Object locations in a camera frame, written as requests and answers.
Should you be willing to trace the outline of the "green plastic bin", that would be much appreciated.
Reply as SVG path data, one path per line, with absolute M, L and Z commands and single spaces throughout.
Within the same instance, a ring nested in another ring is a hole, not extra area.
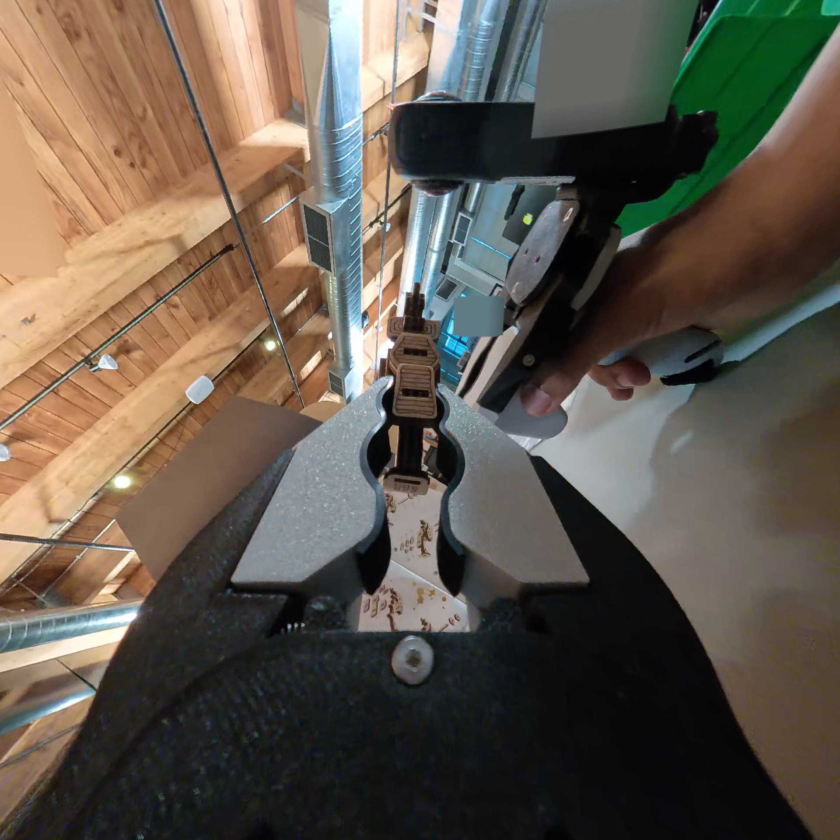
M 721 1 L 680 68 L 680 114 L 717 113 L 718 142 L 699 174 L 619 217 L 624 236 L 687 208 L 738 166 L 771 129 L 839 20 L 830 1 Z

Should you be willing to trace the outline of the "small wooden puzzle model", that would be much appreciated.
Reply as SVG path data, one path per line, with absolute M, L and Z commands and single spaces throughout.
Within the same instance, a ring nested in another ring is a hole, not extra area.
M 403 315 L 390 318 L 387 337 L 392 342 L 381 375 L 393 378 L 388 417 L 397 430 L 395 464 L 385 472 L 385 490 L 423 496 L 429 477 L 423 468 L 424 431 L 437 420 L 440 323 L 424 317 L 425 295 L 420 284 L 405 297 Z

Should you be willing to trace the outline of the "metal air duct with vents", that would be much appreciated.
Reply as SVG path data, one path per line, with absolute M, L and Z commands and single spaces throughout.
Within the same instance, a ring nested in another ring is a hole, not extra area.
M 301 213 L 326 289 L 329 387 L 349 403 L 364 386 L 362 3 L 297 1 L 295 12 L 311 179 Z

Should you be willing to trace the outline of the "person's right hand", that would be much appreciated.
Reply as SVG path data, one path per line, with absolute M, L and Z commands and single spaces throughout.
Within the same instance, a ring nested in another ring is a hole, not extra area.
M 652 375 L 636 360 L 602 365 L 609 355 L 688 327 L 716 331 L 735 323 L 730 257 L 712 247 L 724 219 L 720 209 L 698 203 L 621 251 L 565 349 L 521 389 L 527 414 L 555 413 L 586 375 L 626 402 Z

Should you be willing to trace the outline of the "person's right forearm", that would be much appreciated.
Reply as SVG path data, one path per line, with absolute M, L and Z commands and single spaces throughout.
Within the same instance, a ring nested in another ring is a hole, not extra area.
M 678 216 L 666 330 L 770 313 L 838 261 L 838 145 L 836 29 L 751 155 Z

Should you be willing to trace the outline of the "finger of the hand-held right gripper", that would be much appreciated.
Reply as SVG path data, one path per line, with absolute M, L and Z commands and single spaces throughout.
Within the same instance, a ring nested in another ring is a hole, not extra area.
M 492 401 L 504 385 L 511 364 L 515 363 L 522 349 L 520 328 L 512 325 L 497 337 L 482 338 L 461 376 L 456 395 L 468 404 Z

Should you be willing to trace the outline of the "black wall screen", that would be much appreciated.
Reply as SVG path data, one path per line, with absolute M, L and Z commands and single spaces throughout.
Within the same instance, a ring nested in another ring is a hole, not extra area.
M 554 201 L 557 190 L 555 185 L 517 185 L 507 207 L 502 237 L 520 246 L 543 209 Z

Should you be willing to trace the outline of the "thin metal ceiling rod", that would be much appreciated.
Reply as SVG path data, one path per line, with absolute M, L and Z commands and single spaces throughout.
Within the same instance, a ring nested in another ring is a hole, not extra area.
M 155 11 L 156 17 L 159 20 L 161 30 L 164 34 L 164 38 L 166 40 L 166 43 L 169 47 L 169 50 L 171 51 L 171 55 L 172 55 L 174 63 L 175 63 L 175 68 L 178 72 L 179 78 L 181 79 L 181 83 L 182 83 L 182 87 L 183 87 L 183 90 L 184 90 L 184 93 L 185 93 L 186 101 L 188 103 L 188 106 L 189 106 L 190 110 L 192 111 L 192 115 L 194 117 L 196 126 L 199 130 L 199 133 L 201 134 L 203 144 L 204 144 L 205 150 L 206 150 L 207 155 L 208 155 L 209 162 L 210 162 L 210 164 L 213 168 L 213 172 L 215 174 L 215 177 L 216 177 L 216 180 L 217 180 L 217 183 L 218 183 L 218 186 L 219 186 L 220 193 L 222 194 L 222 197 L 224 199 L 224 203 L 226 205 L 227 212 L 228 212 L 228 215 L 230 217 L 231 223 L 234 226 L 234 231 L 237 235 L 238 243 L 240 245 L 240 248 L 244 252 L 244 255 L 245 255 L 245 258 L 246 258 L 246 261 L 247 261 L 247 264 L 248 264 L 248 268 L 250 270 L 250 274 L 253 277 L 253 280 L 255 282 L 255 286 L 256 286 L 256 288 L 259 292 L 259 297 L 262 301 L 264 309 L 266 310 L 266 315 L 268 316 L 270 327 L 273 329 L 274 334 L 276 336 L 276 339 L 278 341 L 281 356 L 282 356 L 283 361 L 284 361 L 284 363 L 287 367 L 287 372 L 288 372 L 289 377 L 290 377 L 290 382 L 292 384 L 293 392 L 295 393 L 295 395 L 297 397 L 297 400 L 299 402 L 300 407 L 304 408 L 306 406 L 306 403 L 304 402 L 303 397 L 302 397 L 302 393 L 301 393 L 300 385 L 299 385 L 299 381 L 298 381 L 298 376 L 297 376 L 297 374 L 296 374 L 296 372 L 295 372 L 295 370 L 294 370 L 294 368 L 291 364 L 291 359 L 290 359 L 289 353 L 287 351 L 286 343 L 285 343 L 284 339 L 282 338 L 279 324 L 278 324 L 277 319 L 275 317 L 275 314 L 272 311 L 272 308 L 270 306 L 270 303 L 269 303 L 269 300 L 268 300 L 268 297 L 267 297 L 267 294 L 266 294 L 266 289 L 264 287 L 264 284 L 263 284 L 262 279 L 261 279 L 260 274 L 259 274 L 259 270 L 258 270 L 258 267 L 257 267 L 257 264 L 256 264 L 256 260 L 253 256 L 251 247 L 249 246 L 248 237 L 245 233 L 245 230 L 244 230 L 242 224 L 239 221 L 238 210 L 235 206 L 235 201 L 234 201 L 233 195 L 228 188 L 228 184 L 227 184 L 227 181 L 225 179 L 225 175 L 224 175 L 224 171 L 223 171 L 221 162 L 220 162 L 220 160 L 217 156 L 216 150 L 214 148 L 214 144 L 213 144 L 213 141 L 212 141 L 211 134 L 210 134 L 209 129 L 207 127 L 207 123 L 206 123 L 205 118 L 203 116 L 203 112 L 200 108 L 200 104 L 198 102 L 195 90 L 193 88 L 191 78 L 190 78 L 188 70 L 186 68 L 186 63 L 184 62 L 184 59 L 182 57 L 182 53 L 181 53 L 181 51 L 179 49 L 179 46 L 177 44 L 177 40 L 176 40 L 176 37 L 175 37 L 174 30 L 172 28 L 170 20 L 169 20 L 169 18 L 167 16 L 167 13 L 165 11 L 165 4 L 164 4 L 163 1 L 153 1 L 152 4 L 154 6 L 154 11 Z

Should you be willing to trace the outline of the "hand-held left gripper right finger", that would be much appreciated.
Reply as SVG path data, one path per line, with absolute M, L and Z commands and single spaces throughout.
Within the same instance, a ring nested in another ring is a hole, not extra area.
M 587 586 L 580 561 L 526 450 L 438 387 L 438 573 L 470 606 Z

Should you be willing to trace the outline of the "ribbed metal air duct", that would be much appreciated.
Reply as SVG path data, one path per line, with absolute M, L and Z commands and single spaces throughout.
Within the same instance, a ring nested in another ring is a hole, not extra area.
M 510 102 L 532 52 L 538 50 L 546 1 L 439 2 L 424 99 L 438 95 L 464 102 Z M 412 189 L 398 307 L 419 285 L 424 315 L 433 317 L 433 302 L 443 276 L 447 248 L 460 215 L 476 217 L 484 183 L 461 186 L 444 196 Z

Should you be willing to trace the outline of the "light grey desk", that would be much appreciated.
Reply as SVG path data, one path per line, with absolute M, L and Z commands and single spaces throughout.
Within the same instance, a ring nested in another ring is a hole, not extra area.
M 625 403 L 584 380 L 535 449 L 654 566 L 742 728 L 818 838 L 838 838 L 838 266 L 731 331 L 704 385 Z

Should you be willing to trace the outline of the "pale laser-cut puzzle sheet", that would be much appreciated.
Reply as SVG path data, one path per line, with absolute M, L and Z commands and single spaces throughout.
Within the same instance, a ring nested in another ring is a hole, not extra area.
M 424 495 L 385 493 L 391 561 L 380 587 L 363 594 L 359 630 L 458 633 L 469 630 L 468 608 L 438 574 L 437 537 L 445 485 L 431 479 Z

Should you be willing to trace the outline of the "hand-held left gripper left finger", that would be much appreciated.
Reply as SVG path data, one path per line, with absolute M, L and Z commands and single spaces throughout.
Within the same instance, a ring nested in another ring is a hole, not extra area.
M 376 381 L 305 437 L 245 549 L 231 582 L 240 590 L 359 596 L 381 585 L 391 559 L 379 477 L 390 461 Z

